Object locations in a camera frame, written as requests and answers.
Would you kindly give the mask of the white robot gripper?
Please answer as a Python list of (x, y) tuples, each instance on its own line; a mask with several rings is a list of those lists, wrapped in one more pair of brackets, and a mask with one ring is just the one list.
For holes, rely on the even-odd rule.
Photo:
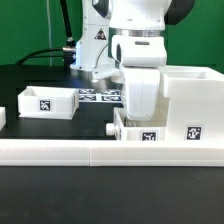
[(124, 77), (122, 103), (126, 116), (132, 121), (151, 120), (159, 91), (159, 69), (121, 66), (120, 70)]

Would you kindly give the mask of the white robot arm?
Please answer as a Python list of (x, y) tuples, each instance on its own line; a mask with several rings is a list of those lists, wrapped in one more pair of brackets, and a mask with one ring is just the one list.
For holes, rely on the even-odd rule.
[(122, 103), (134, 121), (152, 118), (167, 62), (162, 32), (188, 16), (196, 0), (81, 0), (82, 35), (71, 68), (124, 88)]

